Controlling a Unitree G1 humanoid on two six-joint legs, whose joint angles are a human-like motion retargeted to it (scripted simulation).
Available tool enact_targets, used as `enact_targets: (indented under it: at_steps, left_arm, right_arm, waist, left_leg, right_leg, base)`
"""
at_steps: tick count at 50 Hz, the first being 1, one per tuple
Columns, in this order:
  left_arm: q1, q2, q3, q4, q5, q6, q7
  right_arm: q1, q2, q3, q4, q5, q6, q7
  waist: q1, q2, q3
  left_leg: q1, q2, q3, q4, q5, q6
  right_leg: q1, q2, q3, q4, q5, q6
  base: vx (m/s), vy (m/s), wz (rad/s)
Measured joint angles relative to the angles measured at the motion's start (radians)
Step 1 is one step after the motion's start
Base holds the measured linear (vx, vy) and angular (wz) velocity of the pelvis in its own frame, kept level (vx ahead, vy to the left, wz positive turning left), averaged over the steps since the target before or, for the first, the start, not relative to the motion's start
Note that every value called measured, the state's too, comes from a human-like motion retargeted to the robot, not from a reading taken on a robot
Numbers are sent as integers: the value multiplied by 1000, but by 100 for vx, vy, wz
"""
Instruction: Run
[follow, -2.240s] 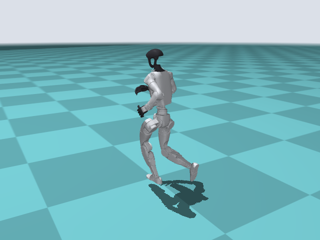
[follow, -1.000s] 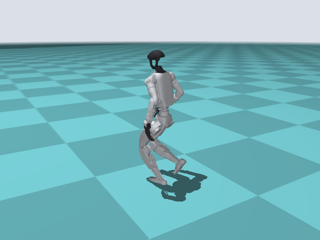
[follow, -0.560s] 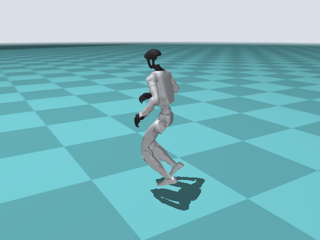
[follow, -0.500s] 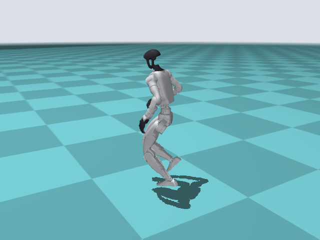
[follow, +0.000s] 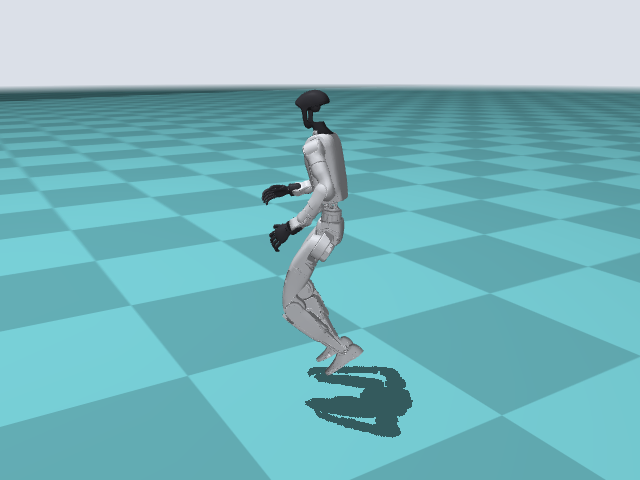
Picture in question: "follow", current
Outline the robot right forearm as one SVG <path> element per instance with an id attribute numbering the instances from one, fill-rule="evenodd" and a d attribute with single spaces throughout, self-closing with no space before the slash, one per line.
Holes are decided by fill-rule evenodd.
<path id="1" fill-rule="evenodd" d="M 310 194 L 313 192 L 310 179 L 303 182 L 296 182 L 301 184 L 300 189 L 292 190 L 293 195 L 301 196 L 303 194 Z"/>

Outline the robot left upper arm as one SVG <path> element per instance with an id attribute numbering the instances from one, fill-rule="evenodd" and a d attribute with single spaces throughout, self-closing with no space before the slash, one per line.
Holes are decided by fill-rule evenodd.
<path id="1" fill-rule="evenodd" d="M 313 139 L 306 143 L 302 150 L 313 176 L 319 182 L 318 185 L 322 184 L 326 187 L 327 193 L 323 201 L 331 201 L 335 196 L 335 189 L 324 157 L 325 148 L 322 142 L 319 138 Z"/>

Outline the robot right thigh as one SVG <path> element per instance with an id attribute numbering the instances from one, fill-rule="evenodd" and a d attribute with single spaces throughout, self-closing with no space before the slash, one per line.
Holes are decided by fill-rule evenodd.
<path id="1" fill-rule="evenodd" d="M 316 227 L 310 232 L 310 234 L 307 236 L 307 238 L 305 239 L 305 241 L 303 242 L 303 244 L 313 235 L 316 234 Z M 302 245 L 303 245 L 302 244 Z M 302 247 L 302 246 L 301 246 Z M 318 260 L 316 260 L 316 263 L 318 262 Z M 299 291 L 297 293 L 297 295 L 303 299 L 307 299 L 309 298 L 314 292 L 314 284 L 313 282 L 309 279 L 308 282 L 306 283 L 306 285 L 304 286 L 304 288 Z"/>

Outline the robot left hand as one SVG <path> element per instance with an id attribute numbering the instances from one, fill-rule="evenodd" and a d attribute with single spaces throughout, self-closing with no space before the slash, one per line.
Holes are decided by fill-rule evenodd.
<path id="1" fill-rule="evenodd" d="M 290 220 L 289 220 L 290 221 Z M 275 231 L 271 232 L 269 234 L 270 236 L 270 242 L 272 243 L 272 247 L 275 249 L 276 252 L 279 252 L 279 246 L 281 244 L 283 244 L 289 237 L 289 235 L 295 235 L 296 233 L 298 233 L 299 231 L 302 230 L 302 227 L 298 227 L 296 229 L 294 229 L 293 231 L 291 231 L 290 225 L 289 225 L 289 221 L 286 222 L 285 224 L 275 224 L 273 226 L 273 228 L 275 229 Z M 273 236 L 274 235 L 274 236 Z"/>

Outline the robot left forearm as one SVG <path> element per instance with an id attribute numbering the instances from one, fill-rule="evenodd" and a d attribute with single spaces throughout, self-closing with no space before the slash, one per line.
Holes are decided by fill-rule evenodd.
<path id="1" fill-rule="evenodd" d="M 303 208 L 301 212 L 298 213 L 296 217 L 292 218 L 289 221 L 291 231 L 298 227 L 302 227 L 303 230 L 305 227 L 311 225 L 313 219 L 315 219 L 318 213 L 321 213 L 324 209 L 324 205 L 322 204 L 322 202 L 326 196 L 326 193 L 327 190 L 324 185 L 319 184 L 315 187 L 312 196 L 308 201 L 308 204 Z"/>

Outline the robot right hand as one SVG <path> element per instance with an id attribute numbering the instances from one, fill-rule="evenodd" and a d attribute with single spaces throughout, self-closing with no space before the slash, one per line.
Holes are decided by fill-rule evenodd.
<path id="1" fill-rule="evenodd" d="M 262 193 L 262 201 L 264 203 L 266 202 L 266 205 L 268 205 L 268 202 L 271 199 L 274 199 L 276 197 L 282 197 L 287 194 L 290 194 L 290 196 L 295 196 L 293 195 L 292 190 L 296 190 L 300 188 L 301 188 L 300 183 L 293 183 L 293 184 L 289 184 L 288 186 L 272 185 L 269 188 L 265 189 L 264 192 Z"/>

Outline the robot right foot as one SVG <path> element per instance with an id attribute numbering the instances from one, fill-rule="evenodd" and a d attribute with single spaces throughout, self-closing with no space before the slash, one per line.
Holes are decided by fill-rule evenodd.
<path id="1" fill-rule="evenodd" d="M 341 338 L 338 338 L 339 340 L 341 340 L 347 347 L 349 347 L 350 344 L 354 344 L 348 337 L 346 336 L 342 336 Z M 334 348 L 334 347 L 332 347 Z M 335 349 L 335 348 L 334 348 Z M 337 349 L 335 349 L 337 350 Z M 338 352 L 340 352 L 339 350 L 337 350 Z M 322 354 L 320 354 L 316 360 L 317 362 L 323 361 L 329 357 L 332 357 L 333 355 L 337 354 L 337 352 L 335 352 L 334 350 L 329 349 L 328 347 L 323 351 Z"/>

